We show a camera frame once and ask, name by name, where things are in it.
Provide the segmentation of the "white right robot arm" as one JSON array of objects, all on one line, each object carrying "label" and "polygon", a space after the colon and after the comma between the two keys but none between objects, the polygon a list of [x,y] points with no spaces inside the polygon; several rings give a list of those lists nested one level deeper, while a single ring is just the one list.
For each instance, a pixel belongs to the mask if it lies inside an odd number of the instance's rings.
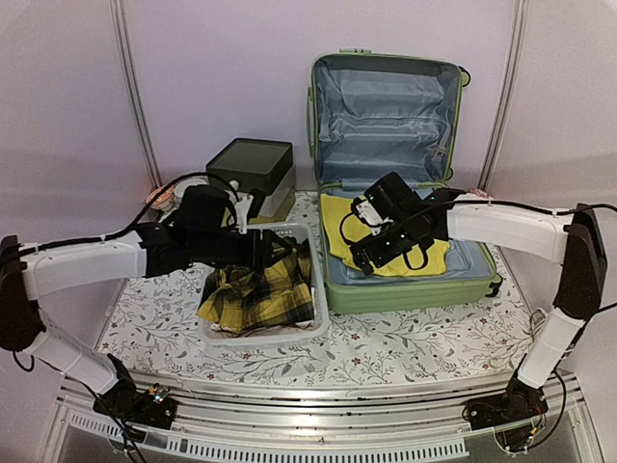
[{"label": "white right robot arm", "polygon": [[599,209],[600,204],[541,207],[448,187],[420,196],[399,174],[389,173],[351,202],[351,215],[369,234],[345,242],[365,275],[413,249],[426,254],[439,240],[491,244],[539,264],[515,273],[525,300],[546,305],[539,333],[503,392],[464,405],[472,429],[497,428],[547,416],[547,381],[587,324],[604,311],[608,259]]}]

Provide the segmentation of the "yellow plaid garment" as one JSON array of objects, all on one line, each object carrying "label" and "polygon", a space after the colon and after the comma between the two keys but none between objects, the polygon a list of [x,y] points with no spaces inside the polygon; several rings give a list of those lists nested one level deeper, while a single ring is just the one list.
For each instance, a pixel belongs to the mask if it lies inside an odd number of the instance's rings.
[{"label": "yellow plaid garment", "polygon": [[279,326],[303,326],[314,320],[310,281],[290,281],[267,270],[253,280],[253,269],[228,265],[206,277],[197,315],[220,330],[240,336]]}]

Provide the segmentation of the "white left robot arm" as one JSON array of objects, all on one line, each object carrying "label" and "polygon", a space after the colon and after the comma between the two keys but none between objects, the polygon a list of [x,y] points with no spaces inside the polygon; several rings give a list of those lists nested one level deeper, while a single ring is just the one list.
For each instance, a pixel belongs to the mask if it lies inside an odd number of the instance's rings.
[{"label": "white left robot arm", "polygon": [[25,353],[81,383],[94,411],[118,425],[170,428],[178,403],[161,385],[141,392],[124,363],[102,354],[72,329],[104,304],[101,289],[129,279],[151,279],[194,263],[264,271],[297,246],[272,229],[249,225],[263,199],[233,201],[209,185],[190,187],[165,220],[138,216],[121,231],[39,244],[14,234],[1,240],[1,348]]}]

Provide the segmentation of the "green hard-shell suitcase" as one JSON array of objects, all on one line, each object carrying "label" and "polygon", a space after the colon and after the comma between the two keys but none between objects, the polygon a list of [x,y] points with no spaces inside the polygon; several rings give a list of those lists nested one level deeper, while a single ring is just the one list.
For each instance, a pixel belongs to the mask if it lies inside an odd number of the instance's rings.
[{"label": "green hard-shell suitcase", "polygon": [[[396,172],[425,197],[452,176],[451,158],[461,93],[469,72],[444,61],[352,51],[323,55],[311,70],[307,132],[319,193],[351,201],[379,178]],[[476,302],[502,284],[482,243],[436,242],[429,251],[443,272],[412,272],[413,249],[402,273],[365,276],[335,255],[323,232],[324,280],[334,313],[381,313]]]}]

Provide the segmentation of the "drawer cabinet with dark top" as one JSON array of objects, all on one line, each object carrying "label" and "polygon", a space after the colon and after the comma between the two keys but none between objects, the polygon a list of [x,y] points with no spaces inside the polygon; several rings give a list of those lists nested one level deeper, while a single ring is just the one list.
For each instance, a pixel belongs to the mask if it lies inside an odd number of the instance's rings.
[{"label": "drawer cabinet with dark top", "polygon": [[290,142],[236,138],[205,164],[205,170],[238,183],[239,193],[257,189],[265,201],[252,223],[282,222],[295,202],[296,169]]}]

